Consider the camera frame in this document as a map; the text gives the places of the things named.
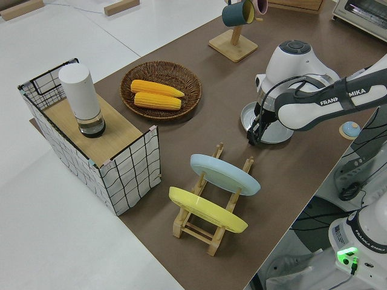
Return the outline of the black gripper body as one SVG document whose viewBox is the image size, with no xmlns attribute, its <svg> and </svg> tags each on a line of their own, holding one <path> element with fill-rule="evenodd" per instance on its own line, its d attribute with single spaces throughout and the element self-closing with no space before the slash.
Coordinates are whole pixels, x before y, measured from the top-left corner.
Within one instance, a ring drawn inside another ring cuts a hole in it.
<svg viewBox="0 0 387 290">
<path fill-rule="evenodd" d="M 271 123 L 277 121 L 275 113 L 267 109 L 261 109 L 259 103 L 255 106 L 255 115 L 259 117 L 259 123 L 262 125 L 262 130 L 266 130 Z"/>
</svg>

